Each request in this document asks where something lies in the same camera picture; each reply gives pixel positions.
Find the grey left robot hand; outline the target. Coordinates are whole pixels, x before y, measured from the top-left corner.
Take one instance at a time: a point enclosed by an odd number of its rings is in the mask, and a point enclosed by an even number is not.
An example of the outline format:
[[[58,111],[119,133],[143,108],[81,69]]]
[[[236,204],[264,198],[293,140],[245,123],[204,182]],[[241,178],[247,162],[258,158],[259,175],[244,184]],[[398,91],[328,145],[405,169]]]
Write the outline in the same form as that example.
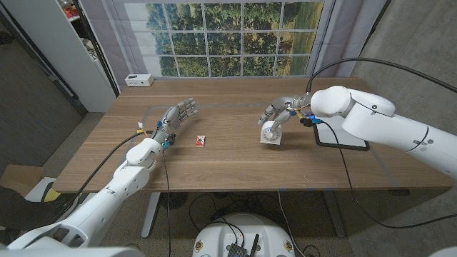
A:
[[[173,145],[182,122],[196,114],[196,102],[193,98],[185,99],[170,107],[157,122],[157,129],[150,138],[162,146]]]

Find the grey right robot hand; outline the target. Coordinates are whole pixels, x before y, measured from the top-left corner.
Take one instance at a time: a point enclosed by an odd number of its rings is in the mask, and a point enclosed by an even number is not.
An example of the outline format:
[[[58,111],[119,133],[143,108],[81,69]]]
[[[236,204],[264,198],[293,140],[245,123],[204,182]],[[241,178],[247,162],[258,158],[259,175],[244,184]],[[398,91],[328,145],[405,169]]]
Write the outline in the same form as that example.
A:
[[[312,127],[312,115],[311,96],[309,94],[305,96],[282,96],[275,99],[266,108],[258,121],[258,125],[263,125],[270,118],[273,118],[270,131],[266,134],[266,138],[272,141],[276,135],[277,128],[286,123],[292,116],[298,116],[304,126]]]

